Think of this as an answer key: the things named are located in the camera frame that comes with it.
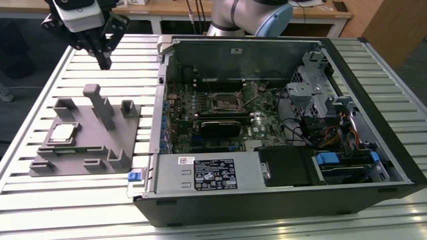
yellow wire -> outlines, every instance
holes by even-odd
[[[324,146],[332,144],[338,139],[339,139],[339,136],[336,135],[319,148],[323,148]]]

desk leg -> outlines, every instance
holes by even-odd
[[[347,23],[346,18],[342,19],[336,19],[334,26],[331,27],[331,30],[328,31],[327,37],[328,38],[339,38],[342,35],[342,31],[346,27],[346,23]]]
[[[150,17],[150,22],[151,22],[151,29],[152,29],[152,34],[162,34],[162,17],[160,16],[151,16]]]

metal bracket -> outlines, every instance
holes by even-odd
[[[164,35],[159,37],[158,40],[158,52],[160,55],[167,54],[170,51],[172,51],[172,36],[171,35]]]

wooden desk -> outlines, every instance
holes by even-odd
[[[212,1],[202,0],[207,19],[211,20]],[[195,0],[190,0],[191,8],[196,14]],[[128,5],[115,8],[118,14],[127,15],[131,20],[151,21],[152,33],[162,34],[162,21],[190,21],[186,0],[151,0],[147,5]],[[1,0],[0,18],[43,19],[49,13],[48,5],[43,0]],[[328,37],[339,37],[347,20],[352,18],[350,12],[339,12],[334,8],[332,0],[322,7],[294,9],[292,24],[332,25],[327,33]]]

aluminum extrusion table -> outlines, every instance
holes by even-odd
[[[127,197],[127,174],[37,177],[29,164],[47,136],[57,97],[83,97],[86,84],[100,84],[111,104],[132,99],[143,105],[134,164],[148,164],[148,145],[158,81],[158,35],[127,35],[112,53],[112,68],[68,48],[0,162],[0,240],[107,239],[426,239],[427,189],[358,214],[275,221],[155,228]],[[427,173],[427,108],[370,46],[334,39],[370,97],[420,169]],[[343,93],[343,82],[338,81]]]

